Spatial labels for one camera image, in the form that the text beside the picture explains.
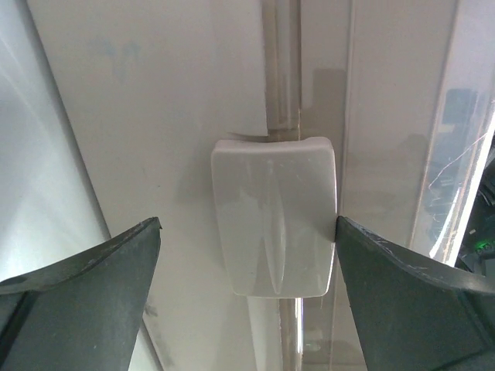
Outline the translucent brown plastic toolbox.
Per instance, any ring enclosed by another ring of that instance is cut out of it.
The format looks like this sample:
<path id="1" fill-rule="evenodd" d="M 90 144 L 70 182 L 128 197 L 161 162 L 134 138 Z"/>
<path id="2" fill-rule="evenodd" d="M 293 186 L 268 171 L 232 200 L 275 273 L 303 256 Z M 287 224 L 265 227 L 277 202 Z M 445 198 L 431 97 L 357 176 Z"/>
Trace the translucent brown plastic toolbox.
<path id="1" fill-rule="evenodd" d="M 1 3 L 1 282 L 158 218 L 126 370 L 369 370 L 341 216 L 494 283 L 492 1 Z"/>

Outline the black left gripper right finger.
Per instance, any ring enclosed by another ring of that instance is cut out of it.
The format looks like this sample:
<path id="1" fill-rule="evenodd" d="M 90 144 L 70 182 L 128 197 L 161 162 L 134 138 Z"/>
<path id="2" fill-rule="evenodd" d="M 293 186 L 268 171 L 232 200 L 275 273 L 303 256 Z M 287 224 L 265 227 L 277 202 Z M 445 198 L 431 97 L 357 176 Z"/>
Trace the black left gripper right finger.
<path id="1" fill-rule="evenodd" d="M 492 370 L 494 283 L 336 222 L 338 254 L 369 370 Z"/>

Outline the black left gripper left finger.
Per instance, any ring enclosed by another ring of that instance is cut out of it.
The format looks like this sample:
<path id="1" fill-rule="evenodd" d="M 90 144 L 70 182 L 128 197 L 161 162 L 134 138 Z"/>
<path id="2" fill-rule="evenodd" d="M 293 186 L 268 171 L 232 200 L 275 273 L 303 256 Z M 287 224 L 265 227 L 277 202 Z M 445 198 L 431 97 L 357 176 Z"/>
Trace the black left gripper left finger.
<path id="1" fill-rule="evenodd" d="M 160 251 L 148 218 L 55 264 L 1 282 L 3 370 L 126 370 Z"/>

